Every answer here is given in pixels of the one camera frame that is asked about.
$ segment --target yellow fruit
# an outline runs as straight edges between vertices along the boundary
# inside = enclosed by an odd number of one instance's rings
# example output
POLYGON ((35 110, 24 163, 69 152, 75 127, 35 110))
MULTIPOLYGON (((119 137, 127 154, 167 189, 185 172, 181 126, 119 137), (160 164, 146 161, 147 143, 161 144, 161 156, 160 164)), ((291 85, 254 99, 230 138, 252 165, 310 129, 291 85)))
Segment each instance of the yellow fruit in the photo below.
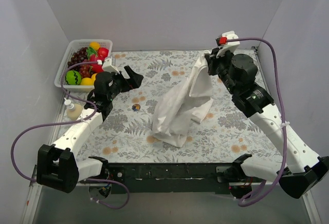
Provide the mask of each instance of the yellow fruit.
POLYGON ((92 80, 96 80, 96 75, 97 75, 97 73, 94 73, 93 75, 92 75, 92 80))
POLYGON ((99 45, 99 43, 97 43, 97 42, 91 42, 89 44, 89 47, 92 47, 94 50, 97 51, 101 47, 101 45, 99 45))
POLYGON ((94 80, 91 78, 83 78, 80 85, 94 85, 94 80))

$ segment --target floral tablecloth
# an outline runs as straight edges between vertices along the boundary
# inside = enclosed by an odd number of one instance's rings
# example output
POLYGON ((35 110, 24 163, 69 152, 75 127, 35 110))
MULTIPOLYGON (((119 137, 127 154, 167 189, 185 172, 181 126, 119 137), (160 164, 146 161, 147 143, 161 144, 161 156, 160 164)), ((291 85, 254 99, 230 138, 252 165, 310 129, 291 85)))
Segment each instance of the floral tablecloth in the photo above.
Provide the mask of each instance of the floral tablecloth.
MULTIPOLYGON (((190 123, 182 148, 152 136, 154 107, 161 96, 191 72, 202 51, 134 51, 114 52, 116 66, 125 65, 144 75, 139 89, 119 94, 113 110, 82 146, 77 160, 100 156, 109 162, 232 162, 244 153, 264 160, 281 162, 282 157, 257 126, 247 120, 231 101, 231 95, 218 77, 212 77, 214 103, 206 119, 190 123), (132 105, 139 103, 140 111, 132 105)), ((251 56, 253 50, 237 50, 251 56)), ((257 83, 264 86, 260 72, 257 83)), ((81 98, 87 94, 76 93, 81 98)), ((60 128, 59 136, 68 126, 60 128)))

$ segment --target white bottle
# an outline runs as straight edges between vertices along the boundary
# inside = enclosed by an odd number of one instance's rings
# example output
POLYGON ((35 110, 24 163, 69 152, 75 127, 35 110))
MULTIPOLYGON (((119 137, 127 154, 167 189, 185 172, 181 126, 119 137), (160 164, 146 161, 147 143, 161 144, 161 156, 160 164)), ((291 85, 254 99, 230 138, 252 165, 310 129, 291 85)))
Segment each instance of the white bottle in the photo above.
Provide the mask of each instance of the white bottle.
POLYGON ((70 120, 76 120, 83 110, 83 106, 79 103, 72 103, 71 100, 64 98, 64 105, 66 106, 66 114, 70 120))

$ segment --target white cloth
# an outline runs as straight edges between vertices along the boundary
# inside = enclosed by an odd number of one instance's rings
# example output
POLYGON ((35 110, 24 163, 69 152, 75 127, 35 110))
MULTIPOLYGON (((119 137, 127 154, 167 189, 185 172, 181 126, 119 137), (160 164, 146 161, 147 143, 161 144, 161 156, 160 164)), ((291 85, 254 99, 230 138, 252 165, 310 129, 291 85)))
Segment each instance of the white cloth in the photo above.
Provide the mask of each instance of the white cloth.
POLYGON ((204 51, 197 59, 189 77, 164 94, 153 115, 152 132, 159 140, 176 147, 186 141, 190 120, 201 123, 213 99, 212 83, 204 51))

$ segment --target white plastic basket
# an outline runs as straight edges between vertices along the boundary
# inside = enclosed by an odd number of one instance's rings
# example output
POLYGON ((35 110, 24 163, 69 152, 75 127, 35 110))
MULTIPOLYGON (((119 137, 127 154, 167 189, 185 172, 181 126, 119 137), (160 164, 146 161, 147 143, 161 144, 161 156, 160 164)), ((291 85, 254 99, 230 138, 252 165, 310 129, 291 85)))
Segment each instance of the white plastic basket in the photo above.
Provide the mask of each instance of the white plastic basket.
MULTIPOLYGON (((67 62, 70 61, 72 55, 77 52, 80 48, 88 47, 91 42, 98 42, 101 47, 108 49, 108 55, 111 54, 112 41, 103 39, 80 39, 71 41, 65 51, 64 57, 62 59, 61 65, 55 77, 55 86, 61 87, 61 77, 64 71, 67 69, 67 62)), ((89 92, 94 86, 93 85, 64 85, 65 89, 76 92, 89 92)))

